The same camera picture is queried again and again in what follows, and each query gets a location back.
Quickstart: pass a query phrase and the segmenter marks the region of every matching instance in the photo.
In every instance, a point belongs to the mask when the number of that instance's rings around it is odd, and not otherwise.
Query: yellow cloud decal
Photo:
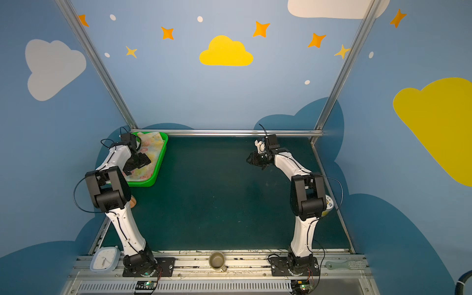
[[[200,62],[207,66],[247,66],[253,59],[241,42],[222,35],[213,38],[208,50],[200,53]]]
[[[439,165],[455,181],[472,186],[472,83],[445,78],[421,91],[406,88],[393,107]]]

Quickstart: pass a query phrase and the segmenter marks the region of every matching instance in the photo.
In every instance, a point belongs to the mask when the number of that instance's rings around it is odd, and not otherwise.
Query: black hose
[[[472,277],[472,270],[464,273],[455,284],[455,295],[463,295],[464,285],[468,278]]]

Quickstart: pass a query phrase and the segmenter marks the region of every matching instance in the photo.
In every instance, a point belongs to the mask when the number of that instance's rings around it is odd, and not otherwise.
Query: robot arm
[[[295,160],[286,148],[281,148],[276,135],[256,140],[254,151],[247,162],[264,170],[274,164],[291,181],[290,206],[295,214],[295,232],[290,244],[289,266],[293,273],[301,273],[313,264],[312,241],[316,224],[333,201],[325,195],[323,177],[313,174]]]
[[[136,148],[136,136],[126,133],[122,141],[110,147],[105,161],[87,172],[85,181],[92,203],[112,221],[123,245],[123,263],[130,276],[152,276],[156,269],[154,256],[138,230],[129,201],[131,191],[123,176],[151,161]]]

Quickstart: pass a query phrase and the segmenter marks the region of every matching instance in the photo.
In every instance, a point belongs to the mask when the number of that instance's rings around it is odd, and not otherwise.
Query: small cup
[[[225,266],[225,256],[221,252],[213,252],[208,259],[210,267],[214,270],[226,271],[228,268]]]

